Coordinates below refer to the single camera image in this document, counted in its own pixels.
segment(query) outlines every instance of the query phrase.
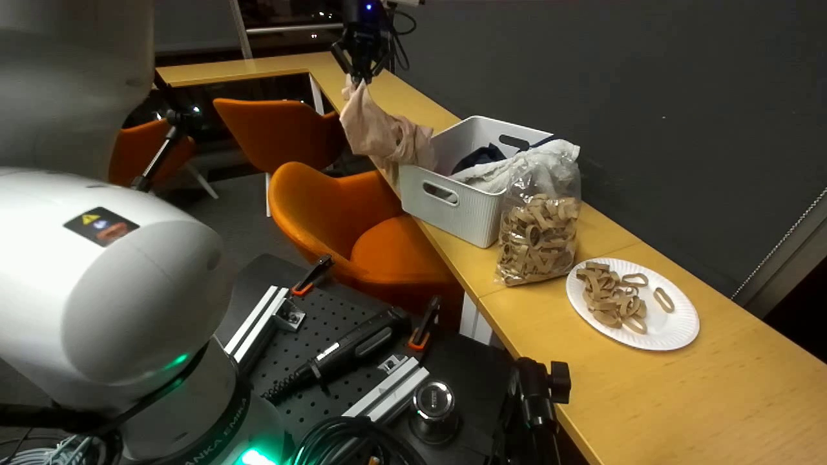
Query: orange armchair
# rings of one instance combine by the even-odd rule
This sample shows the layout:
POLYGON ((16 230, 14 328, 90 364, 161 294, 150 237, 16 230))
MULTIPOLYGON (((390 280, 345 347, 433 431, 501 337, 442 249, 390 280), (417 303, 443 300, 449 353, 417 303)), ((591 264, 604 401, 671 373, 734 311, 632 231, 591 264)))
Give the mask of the orange armchair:
POLYGON ((301 102, 216 98, 213 105, 250 163, 268 174, 288 161, 321 170, 347 143, 336 113, 320 116, 301 102))
MULTIPOLYGON (((129 186, 135 176, 143 173, 150 164, 169 129, 170 124, 165 119, 122 129, 115 141, 112 159, 109 161, 109 182, 129 186)), ((164 159, 152 182, 163 182, 184 166, 194 154, 195 142, 192 138, 179 140, 164 159)))
POLYGON ((459 329, 462 287, 378 171, 331 178, 285 163, 273 174, 268 202, 308 261, 329 253, 340 282, 414 313, 441 295, 440 324, 459 329))

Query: clear plastic bag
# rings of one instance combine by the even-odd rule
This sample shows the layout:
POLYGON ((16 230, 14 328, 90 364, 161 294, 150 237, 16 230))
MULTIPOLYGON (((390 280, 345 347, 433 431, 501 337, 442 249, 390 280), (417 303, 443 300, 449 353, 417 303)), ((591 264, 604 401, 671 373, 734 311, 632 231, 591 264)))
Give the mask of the clear plastic bag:
POLYGON ((581 208, 580 147, 552 141, 514 162, 500 217, 497 281, 508 286, 551 279, 574 266, 581 208))

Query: white basket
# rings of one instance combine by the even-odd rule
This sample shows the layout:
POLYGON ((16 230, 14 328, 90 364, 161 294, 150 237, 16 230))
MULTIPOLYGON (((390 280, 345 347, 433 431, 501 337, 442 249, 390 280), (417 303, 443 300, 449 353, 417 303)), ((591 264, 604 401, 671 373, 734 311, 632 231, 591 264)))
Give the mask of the white basket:
POLYGON ((436 172, 399 167, 402 208, 475 246, 486 248, 500 230, 500 202, 505 190, 491 194, 448 178, 454 166, 480 147, 496 145, 506 157, 551 136, 548 132, 474 116, 433 137, 436 172))

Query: paper plate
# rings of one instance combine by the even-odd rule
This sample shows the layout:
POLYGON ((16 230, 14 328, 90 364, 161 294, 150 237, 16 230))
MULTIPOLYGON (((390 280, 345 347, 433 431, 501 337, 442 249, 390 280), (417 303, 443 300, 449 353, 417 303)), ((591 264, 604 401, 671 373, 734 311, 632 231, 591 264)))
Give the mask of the paper plate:
POLYGON ((594 258, 589 261, 609 265, 611 270, 620 276, 643 273, 649 278, 649 285, 641 288, 639 294, 640 298, 646 302, 647 314, 644 321, 648 329, 647 333, 635 333, 625 325, 621 328, 610 328, 598 322, 586 307, 586 301, 583 300, 586 283, 576 277, 577 270, 585 267, 586 262, 577 264, 566 278, 566 292, 574 310, 588 324, 615 341, 646 350, 675 350, 695 340, 700 330, 698 313, 686 295, 671 281, 631 261, 608 257, 594 258), (658 287, 663 288, 675 304, 675 311, 670 314, 663 311, 661 305, 653 297, 653 291, 658 287))

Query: wooden table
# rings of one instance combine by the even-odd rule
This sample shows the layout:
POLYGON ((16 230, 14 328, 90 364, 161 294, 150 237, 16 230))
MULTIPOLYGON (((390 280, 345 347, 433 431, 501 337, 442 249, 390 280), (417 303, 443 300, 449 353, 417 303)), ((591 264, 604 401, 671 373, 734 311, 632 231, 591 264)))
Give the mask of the wooden table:
MULTIPOLYGON (((159 71, 174 86, 310 73, 337 110, 344 104, 344 75, 327 53, 159 71)), ((437 132, 459 121, 390 73, 370 93, 388 113, 437 132)), ((496 285, 495 247, 419 225, 512 355, 569 363, 571 403, 558 413, 590 463, 827 463, 827 365, 589 205, 577 259, 622 258, 672 280, 700 316, 690 346, 646 352, 616 343, 571 308, 564 279, 496 285)))

